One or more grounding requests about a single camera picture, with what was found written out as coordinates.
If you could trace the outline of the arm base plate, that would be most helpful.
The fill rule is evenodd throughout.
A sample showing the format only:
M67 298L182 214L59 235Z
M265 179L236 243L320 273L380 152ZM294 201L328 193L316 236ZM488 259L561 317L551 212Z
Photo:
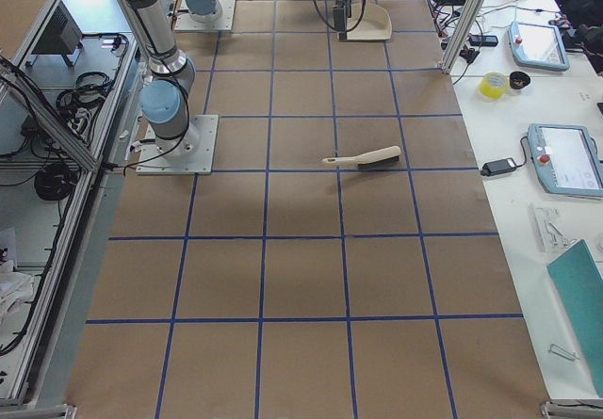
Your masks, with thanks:
M216 138L219 126L218 115L194 115L183 142L172 152L165 153L178 140L158 140L141 148L136 173L140 175L207 175L212 172Z
M230 31L234 22L235 8L236 0L217 0L215 13L190 14L186 1L182 0L174 31L185 33Z

